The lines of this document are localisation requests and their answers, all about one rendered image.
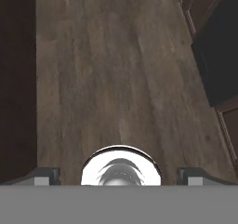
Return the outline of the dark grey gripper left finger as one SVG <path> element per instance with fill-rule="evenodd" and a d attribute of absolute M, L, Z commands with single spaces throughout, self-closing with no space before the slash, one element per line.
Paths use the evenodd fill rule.
<path fill-rule="evenodd" d="M 37 167 L 21 178 L 15 178 L 3 183 L 3 186 L 55 186 L 60 184 L 60 169 L 58 167 Z"/>

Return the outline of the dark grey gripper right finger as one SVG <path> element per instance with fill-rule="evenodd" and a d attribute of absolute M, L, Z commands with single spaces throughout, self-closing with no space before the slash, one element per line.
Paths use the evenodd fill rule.
<path fill-rule="evenodd" d="M 181 167 L 178 169 L 177 184 L 182 186 L 216 186 L 235 183 L 209 175 L 200 167 Z"/>

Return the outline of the white and black round object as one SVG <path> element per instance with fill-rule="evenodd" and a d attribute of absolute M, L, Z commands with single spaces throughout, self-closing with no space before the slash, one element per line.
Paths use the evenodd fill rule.
<path fill-rule="evenodd" d="M 160 186 L 162 173 L 146 152 L 128 145 L 111 145 L 84 163 L 83 186 Z"/>

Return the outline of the brown cupboard door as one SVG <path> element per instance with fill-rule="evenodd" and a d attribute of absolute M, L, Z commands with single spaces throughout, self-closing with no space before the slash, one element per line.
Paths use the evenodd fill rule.
<path fill-rule="evenodd" d="M 238 177 L 238 96 L 215 106 L 218 122 Z"/>
<path fill-rule="evenodd" d="M 179 0 L 191 37 L 204 27 L 221 0 Z"/>

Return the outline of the dark brown cupboard run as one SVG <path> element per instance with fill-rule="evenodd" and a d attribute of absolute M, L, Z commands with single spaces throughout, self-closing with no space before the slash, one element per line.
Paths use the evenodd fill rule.
<path fill-rule="evenodd" d="M 36 166 L 36 0 L 0 0 L 0 184 Z"/>

